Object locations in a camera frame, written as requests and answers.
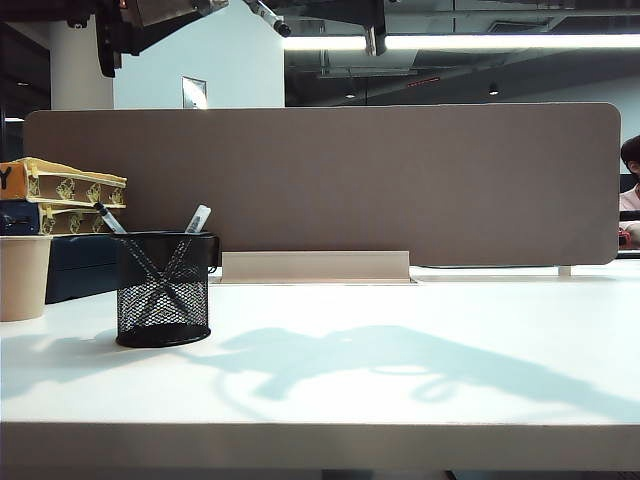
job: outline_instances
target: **beige cup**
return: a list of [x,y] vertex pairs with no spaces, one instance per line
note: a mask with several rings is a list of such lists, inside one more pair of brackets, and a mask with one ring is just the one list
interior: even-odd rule
[[51,237],[0,237],[0,321],[42,315]]

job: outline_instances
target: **desk divider panel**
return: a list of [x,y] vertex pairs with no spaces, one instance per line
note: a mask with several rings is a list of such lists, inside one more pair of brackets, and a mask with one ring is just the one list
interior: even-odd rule
[[37,112],[28,155],[128,177],[128,230],[199,203],[224,251],[408,250],[413,265],[617,251],[608,104]]

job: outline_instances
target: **black mesh pen holder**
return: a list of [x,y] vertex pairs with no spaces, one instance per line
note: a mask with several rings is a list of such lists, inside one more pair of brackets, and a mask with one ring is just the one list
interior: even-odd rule
[[114,234],[118,240],[118,337],[127,347],[168,347],[206,338],[209,266],[219,240],[208,232]]

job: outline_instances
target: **fluorescent light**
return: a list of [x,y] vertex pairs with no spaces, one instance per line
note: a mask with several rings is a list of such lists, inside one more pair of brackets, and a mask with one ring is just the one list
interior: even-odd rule
[[282,39],[285,50],[364,50],[364,37],[287,37]]
[[[288,37],[285,50],[364,50],[364,37]],[[640,34],[619,35],[388,35],[389,50],[513,50],[526,48],[640,48]]]
[[640,48],[640,35],[390,35],[389,50]]

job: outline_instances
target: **dark hair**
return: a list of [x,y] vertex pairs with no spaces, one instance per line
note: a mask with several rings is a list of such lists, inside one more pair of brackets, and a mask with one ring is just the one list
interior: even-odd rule
[[[629,168],[629,162],[640,163],[640,135],[630,138],[622,144],[622,148],[620,149],[620,158],[622,158],[622,161],[627,168]],[[638,175],[634,173],[634,176],[636,177],[636,180],[640,182]]]

